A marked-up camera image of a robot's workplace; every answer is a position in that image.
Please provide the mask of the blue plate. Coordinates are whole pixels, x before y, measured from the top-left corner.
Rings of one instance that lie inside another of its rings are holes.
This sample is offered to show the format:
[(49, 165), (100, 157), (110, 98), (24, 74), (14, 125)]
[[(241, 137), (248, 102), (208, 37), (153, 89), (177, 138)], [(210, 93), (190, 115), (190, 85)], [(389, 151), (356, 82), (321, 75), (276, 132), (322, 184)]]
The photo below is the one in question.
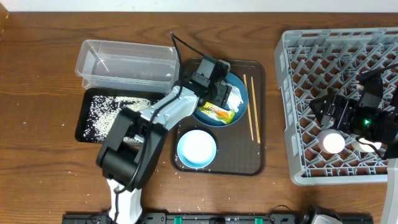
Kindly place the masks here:
[[(235, 113), (232, 121), (228, 124), (232, 125), (235, 122), (239, 121), (243, 115), (245, 114), (247, 107), (248, 107), (248, 103), (249, 103), (249, 98), (248, 98), (248, 91), (245, 87), (244, 82), (242, 81), (242, 79), (240, 79), (237, 75), (233, 74), (233, 73), (229, 73), (226, 78), (224, 79), (224, 81), (227, 84), (231, 84), (232, 86), (235, 86), (241, 94), (241, 98), (243, 100), (243, 102), (238, 106), (238, 112)], [(205, 115), (204, 113), (202, 113), (201, 111), (196, 111), (193, 114), (193, 117), (198, 120), (199, 122), (207, 125), (207, 126), (211, 126), (211, 127), (223, 127), (223, 126), (227, 126), (227, 124), (224, 124), (221, 121), (216, 121), (210, 117), (208, 117), (207, 115)]]

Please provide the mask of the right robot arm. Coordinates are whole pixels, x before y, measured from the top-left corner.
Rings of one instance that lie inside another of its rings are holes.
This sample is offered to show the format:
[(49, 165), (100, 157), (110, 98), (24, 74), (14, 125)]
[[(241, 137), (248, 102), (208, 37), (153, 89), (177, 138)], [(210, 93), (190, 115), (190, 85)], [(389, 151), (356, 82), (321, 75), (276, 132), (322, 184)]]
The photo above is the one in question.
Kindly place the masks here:
[(347, 99), (341, 95), (327, 95), (309, 102), (316, 119), (326, 125), (334, 119), (333, 128), (345, 134), (354, 134), (360, 144), (362, 138), (380, 142), (387, 146), (381, 154), (374, 146), (371, 148), (387, 165), (387, 192), (381, 224), (397, 224), (397, 111), (379, 109), (382, 98), (369, 93), (359, 100)]

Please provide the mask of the light blue rice bowl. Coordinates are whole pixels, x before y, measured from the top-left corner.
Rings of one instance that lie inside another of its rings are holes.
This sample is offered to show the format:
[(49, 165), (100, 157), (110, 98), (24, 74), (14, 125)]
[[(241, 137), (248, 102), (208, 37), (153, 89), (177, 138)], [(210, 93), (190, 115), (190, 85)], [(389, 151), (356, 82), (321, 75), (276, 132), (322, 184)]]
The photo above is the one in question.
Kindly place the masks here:
[(217, 152), (214, 137), (203, 130), (186, 132), (177, 144), (177, 155), (181, 162), (192, 169), (201, 169), (210, 165)]

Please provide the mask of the yellow green snack wrapper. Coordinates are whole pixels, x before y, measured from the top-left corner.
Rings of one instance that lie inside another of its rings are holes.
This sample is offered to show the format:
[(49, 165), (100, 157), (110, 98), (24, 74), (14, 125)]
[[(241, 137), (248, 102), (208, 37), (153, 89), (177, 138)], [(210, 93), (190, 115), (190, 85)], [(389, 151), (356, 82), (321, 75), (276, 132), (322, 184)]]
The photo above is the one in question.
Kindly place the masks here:
[(235, 115), (234, 110), (226, 110), (209, 102), (206, 102), (204, 106), (199, 107), (198, 110), (205, 116), (215, 121), (220, 121), (223, 124), (229, 124), (232, 122)]

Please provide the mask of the white green cup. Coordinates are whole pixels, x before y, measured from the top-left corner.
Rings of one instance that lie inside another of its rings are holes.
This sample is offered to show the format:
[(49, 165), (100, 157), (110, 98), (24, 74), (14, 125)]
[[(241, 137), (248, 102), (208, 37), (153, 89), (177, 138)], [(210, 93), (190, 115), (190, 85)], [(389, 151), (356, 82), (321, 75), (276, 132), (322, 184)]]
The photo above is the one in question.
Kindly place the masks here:
[(374, 146), (376, 149), (380, 149), (382, 146), (381, 142), (371, 142), (366, 140), (365, 138), (360, 138), (359, 141), (354, 141), (352, 143), (352, 147), (359, 152), (370, 153), (374, 152), (374, 149), (371, 147)]

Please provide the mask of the wooden chopstick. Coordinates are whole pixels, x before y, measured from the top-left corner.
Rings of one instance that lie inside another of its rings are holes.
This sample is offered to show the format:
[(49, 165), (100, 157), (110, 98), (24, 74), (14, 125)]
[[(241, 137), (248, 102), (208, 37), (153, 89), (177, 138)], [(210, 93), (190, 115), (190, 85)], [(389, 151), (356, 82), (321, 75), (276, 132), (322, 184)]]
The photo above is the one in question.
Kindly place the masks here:
[(256, 92), (254, 88), (254, 79), (251, 77), (251, 90), (252, 90), (252, 101), (253, 101), (253, 106), (254, 106), (254, 119), (255, 119), (255, 125), (256, 125), (256, 136), (257, 136), (257, 143), (261, 143), (261, 137), (260, 137), (260, 125), (259, 125), (259, 120), (258, 120), (258, 113), (257, 113), (257, 103), (256, 103)]
[(248, 118), (249, 118), (249, 127), (250, 127), (250, 132), (251, 132), (251, 139), (254, 141), (254, 133), (253, 133), (253, 128), (252, 128), (252, 117), (251, 117), (251, 107), (250, 107), (250, 102), (249, 102), (249, 90), (248, 90), (248, 83), (247, 83), (247, 78), (246, 74), (243, 75), (244, 78), (244, 85), (246, 88), (246, 91), (248, 93), (248, 105), (247, 105), (247, 111), (248, 111)]

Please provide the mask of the pink white cup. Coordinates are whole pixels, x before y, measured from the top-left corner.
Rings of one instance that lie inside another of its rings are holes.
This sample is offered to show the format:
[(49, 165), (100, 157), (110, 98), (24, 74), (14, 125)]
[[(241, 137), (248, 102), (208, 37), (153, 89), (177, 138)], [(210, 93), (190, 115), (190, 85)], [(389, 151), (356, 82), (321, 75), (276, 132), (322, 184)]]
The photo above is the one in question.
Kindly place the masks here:
[(317, 138), (318, 147), (325, 153), (337, 154), (345, 148), (345, 139), (337, 130), (323, 130), (318, 134)]

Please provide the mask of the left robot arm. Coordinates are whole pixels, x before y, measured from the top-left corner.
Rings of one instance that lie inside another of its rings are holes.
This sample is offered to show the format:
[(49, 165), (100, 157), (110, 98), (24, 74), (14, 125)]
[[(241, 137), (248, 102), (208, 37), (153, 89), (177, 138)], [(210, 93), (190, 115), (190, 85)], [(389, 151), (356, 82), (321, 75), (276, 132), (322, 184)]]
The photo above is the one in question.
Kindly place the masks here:
[(197, 71), (180, 77), (156, 104), (118, 113), (96, 158), (111, 191), (109, 223), (139, 220), (141, 191), (155, 171), (168, 132), (206, 102), (226, 103), (229, 86), (222, 81), (230, 69), (224, 60), (203, 58)]

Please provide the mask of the white tissue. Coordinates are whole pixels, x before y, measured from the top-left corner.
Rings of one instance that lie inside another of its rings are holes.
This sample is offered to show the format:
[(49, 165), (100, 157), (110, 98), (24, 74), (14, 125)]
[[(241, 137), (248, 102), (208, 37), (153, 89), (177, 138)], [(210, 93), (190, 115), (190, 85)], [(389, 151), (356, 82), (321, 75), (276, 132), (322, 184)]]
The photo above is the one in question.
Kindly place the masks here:
[(226, 105), (230, 110), (233, 110), (235, 113), (237, 113), (239, 111), (240, 104), (244, 103), (239, 88), (230, 83), (226, 83), (225, 81), (222, 81), (221, 84), (231, 87)]

